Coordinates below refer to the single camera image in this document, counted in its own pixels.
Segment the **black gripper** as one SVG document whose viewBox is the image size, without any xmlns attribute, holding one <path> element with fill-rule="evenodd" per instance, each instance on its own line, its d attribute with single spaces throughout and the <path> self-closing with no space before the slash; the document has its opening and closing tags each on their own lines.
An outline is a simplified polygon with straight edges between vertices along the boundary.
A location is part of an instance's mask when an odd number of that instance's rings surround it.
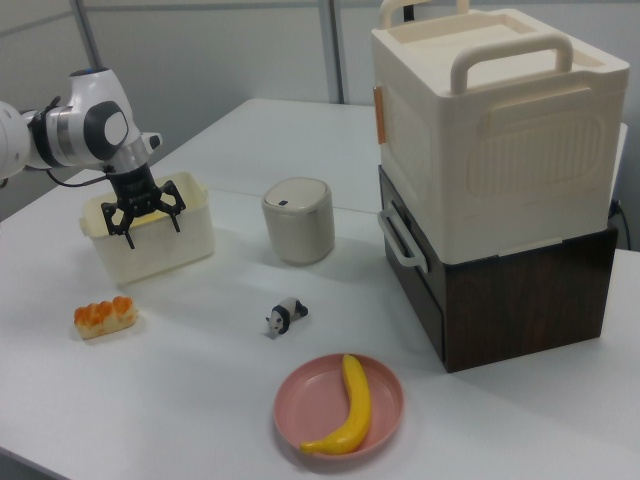
<svg viewBox="0 0 640 480">
<path fill-rule="evenodd" d="M 124 236 L 129 248 L 135 249 L 129 229 L 135 216 L 134 206 L 152 206 L 154 211 L 167 214 L 176 232 L 181 228 L 178 216 L 186 209 L 186 204 L 172 180 L 167 180 L 162 186 L 157 186 L 148 164 L 126 172 L 107 173 L 113 191 L 115 202 L 103 202 L 101 210 L 107 231 L 111 236 Z M 114 216 L 120 211 L 121 219 L 114 222 Z"/>
</svg>

